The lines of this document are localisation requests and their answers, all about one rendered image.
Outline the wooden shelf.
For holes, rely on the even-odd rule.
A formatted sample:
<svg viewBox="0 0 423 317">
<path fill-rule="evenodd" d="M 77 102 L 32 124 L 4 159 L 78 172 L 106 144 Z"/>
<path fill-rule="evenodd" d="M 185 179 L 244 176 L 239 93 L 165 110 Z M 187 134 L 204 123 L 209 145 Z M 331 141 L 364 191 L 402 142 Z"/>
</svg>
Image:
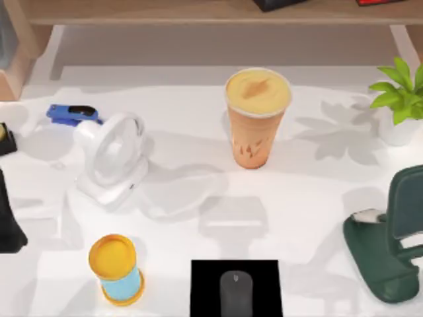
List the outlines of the wooden shelf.
<svg viewBox="0 0 423 317">
<path fill-rule="evenodd" d="M 4 0 L 19 41 L 0 71 L 0 100 L 18 100 L 32 62 L 53 27 L 67 24 L 383 24 L 404 25 L 423 62 L 423 0 L 359 6 L 355 0 L 311 0 L 263 13 L 252 0 Z"/>
</svg>

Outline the white desk fan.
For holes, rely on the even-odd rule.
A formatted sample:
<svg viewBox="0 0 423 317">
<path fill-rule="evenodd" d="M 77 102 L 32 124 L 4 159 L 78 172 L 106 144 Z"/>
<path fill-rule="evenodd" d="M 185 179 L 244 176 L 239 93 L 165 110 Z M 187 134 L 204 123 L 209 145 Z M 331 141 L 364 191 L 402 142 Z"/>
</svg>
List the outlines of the white desk fan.
<svg viewBox="0 0 423 317">
<path fill-rule="evenodd" d="M 134 113 L 114 114 L 102 124 L 80 123 L 74 140 L 85 157 L 77 189 L 107 209 L 119 206 L 148 172 L 146 137 L 145 124 Z"/>
</svg>

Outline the orange drink cup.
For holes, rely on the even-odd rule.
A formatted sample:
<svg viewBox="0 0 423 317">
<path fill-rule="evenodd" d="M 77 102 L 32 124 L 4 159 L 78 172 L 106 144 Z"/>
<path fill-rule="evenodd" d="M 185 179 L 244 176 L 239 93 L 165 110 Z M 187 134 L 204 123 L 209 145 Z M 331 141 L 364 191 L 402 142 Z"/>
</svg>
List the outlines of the orange drink cup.
<svg viewBox="0 0 423 317">
<path fill-rule="evenodd" d="M 235 162 L 246 169 L 260 168 L 291 104 L 289 82 L 271 69 L 242 69 L 227 80 L 225 99 Z"/>
</svg>

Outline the black and yellow object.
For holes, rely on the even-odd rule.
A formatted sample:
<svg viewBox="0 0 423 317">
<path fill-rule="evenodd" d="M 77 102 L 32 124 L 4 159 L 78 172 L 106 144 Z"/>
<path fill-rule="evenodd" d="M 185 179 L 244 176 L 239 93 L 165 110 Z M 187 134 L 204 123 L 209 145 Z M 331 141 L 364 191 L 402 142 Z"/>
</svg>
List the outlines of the black and yellow object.
<svg viewBox="0 0 423 317">
<path fill-rule="evenodd" d="M 0 122 L 0 157 L 17 152 L 17 144 L 13 132 L 5 122 Z"/>
</svg>

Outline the yellow and blue can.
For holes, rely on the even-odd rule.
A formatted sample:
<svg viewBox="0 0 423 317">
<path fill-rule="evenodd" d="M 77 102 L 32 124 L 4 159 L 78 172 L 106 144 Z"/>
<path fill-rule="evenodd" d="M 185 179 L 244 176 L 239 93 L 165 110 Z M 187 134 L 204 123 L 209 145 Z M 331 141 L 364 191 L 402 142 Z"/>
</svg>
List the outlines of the yellow and blue can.
<svg viewBox="0 0 423 317">
<path fill-rule="evenodd" d="M 105 299 L 115 306 L 129 306 L 143 294 L 145 279 L 137 266 L 133 242 L 121 234 L 97 240 L 89 251 L 89 265 L 99 278 Z"/>
</svg>

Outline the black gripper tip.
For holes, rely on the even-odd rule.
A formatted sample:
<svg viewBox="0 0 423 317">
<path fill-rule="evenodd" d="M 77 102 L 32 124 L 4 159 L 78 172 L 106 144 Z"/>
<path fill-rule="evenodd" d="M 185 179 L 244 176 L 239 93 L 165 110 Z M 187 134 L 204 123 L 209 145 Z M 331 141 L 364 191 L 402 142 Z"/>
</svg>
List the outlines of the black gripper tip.
<svg viewBox="0 0 423 317">
<path fill-rule="evenodd" d="M 0 169 L 0 254 L 15 254 L 28 244 L 9 202 L 3 171 Z"/>
</svg>

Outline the dark green phone stand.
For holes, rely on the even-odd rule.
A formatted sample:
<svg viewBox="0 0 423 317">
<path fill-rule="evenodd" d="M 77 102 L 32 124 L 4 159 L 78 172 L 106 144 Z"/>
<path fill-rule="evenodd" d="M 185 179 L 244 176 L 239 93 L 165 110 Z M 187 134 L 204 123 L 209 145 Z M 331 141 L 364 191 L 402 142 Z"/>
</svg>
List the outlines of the dark green phone stand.
<svg viewBox="0 0 423 317">
<path fill-rule="evenodd" d="M 397 304 L 420 290 L 423 244 L 405 248 L 402 240 L 423 234 L 423 165 L 398 171 L 391 181 L 386 211 L 366 209 L 343 223 L 346 245 L 362 279 L 380 301 Z"/>
</svg>

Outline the black object on shelf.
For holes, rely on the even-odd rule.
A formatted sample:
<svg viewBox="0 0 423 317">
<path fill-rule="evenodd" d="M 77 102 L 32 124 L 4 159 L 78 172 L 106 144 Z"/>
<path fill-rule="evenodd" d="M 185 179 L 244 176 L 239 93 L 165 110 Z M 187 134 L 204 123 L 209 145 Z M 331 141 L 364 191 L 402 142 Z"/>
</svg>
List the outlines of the black object on shelf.
<svg viewBox="0 0 423 317">
<path fill-rule="evenodd" d="M 252 0 L 252 1 L 263 13 L 268 13 L 268 12 L 276 11 L 278 9 L 283 9 L 286 7 L 291 7 L 291 6 L 299 5 L 302 3 L 308 3 L 311 0 Z"/>
</svg>

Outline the black mouse pad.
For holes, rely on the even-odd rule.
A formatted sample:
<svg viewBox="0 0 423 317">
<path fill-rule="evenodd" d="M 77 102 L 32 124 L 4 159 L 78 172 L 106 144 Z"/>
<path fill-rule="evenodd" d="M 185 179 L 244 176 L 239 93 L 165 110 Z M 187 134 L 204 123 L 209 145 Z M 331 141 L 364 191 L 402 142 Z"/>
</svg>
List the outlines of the black mouse pad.
<svg viewBox="0 0 423 317">
<path fill-rule="evenodd" d="M 190 317 L 221 317 L 219 280 L 232 270 L 252 277 L 252 317 L 284 317 L 277 260 L 193 260 Z"/>
</svg>

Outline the green plant in white pot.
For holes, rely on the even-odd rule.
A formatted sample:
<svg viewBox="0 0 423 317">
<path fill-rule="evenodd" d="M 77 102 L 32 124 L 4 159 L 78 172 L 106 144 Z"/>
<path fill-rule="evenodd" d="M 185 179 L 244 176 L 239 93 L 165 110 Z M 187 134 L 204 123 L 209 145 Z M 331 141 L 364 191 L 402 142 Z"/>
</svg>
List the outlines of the green plant in white pot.
<svg viewBox="0 0 423 317">
<path fill-rule="evenodd" d="M 401 57 L 394 58 L 393 66 L 377 69 L 389 79 L 369 86 L 377 93 L 369 107 L 382 111 L 378 136 L 390 146 L 408 145 L 423 129 L 423 63 L 414 74 Z"/>
</svg>

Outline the red and black object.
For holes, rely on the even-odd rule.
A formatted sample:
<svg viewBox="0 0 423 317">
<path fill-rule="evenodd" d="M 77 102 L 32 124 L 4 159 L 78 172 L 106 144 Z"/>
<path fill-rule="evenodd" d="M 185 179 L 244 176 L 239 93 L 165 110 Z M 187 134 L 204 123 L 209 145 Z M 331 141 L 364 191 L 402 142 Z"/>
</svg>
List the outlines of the red and black object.
<svg viewBox="0 0 423 317">
<path fill-rule="evenodd" d="M 374 6 L 374 5 L 396 3 L 396 2 L 401 2 L 404 0 L 355 0 L 355 1 L 361 7 L 368 7 L 368 6 Z"/>
</svg>

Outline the dark grey computer mouse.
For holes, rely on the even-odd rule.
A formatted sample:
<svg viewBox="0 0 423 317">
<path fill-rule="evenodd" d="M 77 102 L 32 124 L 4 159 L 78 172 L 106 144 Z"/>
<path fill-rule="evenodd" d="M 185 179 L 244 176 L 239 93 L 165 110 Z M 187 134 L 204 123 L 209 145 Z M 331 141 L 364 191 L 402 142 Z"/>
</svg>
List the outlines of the dark grey computer mouse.
<svg viewBox="0 0 423 317">
<path fill-rule="evenodd" d="M 219 280 L 221 317 L 253 316 L 253 280 L 245 271 L 232 270 Z"/>
</svg>

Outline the blue stapler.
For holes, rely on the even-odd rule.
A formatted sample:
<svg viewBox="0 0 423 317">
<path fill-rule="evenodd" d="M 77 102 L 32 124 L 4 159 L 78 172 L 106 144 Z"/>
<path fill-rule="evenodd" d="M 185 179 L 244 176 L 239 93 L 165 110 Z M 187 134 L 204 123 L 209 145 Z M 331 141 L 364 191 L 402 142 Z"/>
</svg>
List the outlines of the blue stapler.
<svg viewBox="0 0 423 317">
<path fill-rule="evenodd" d="M 103 123 L 98 111 L 92 106 L 87 105 L 52 104 L 48 108 L 46 116 L 51 119 L 52 123 L 74 127 L 83 121 L 90 121 L 98 124 Z"/>
</svg>

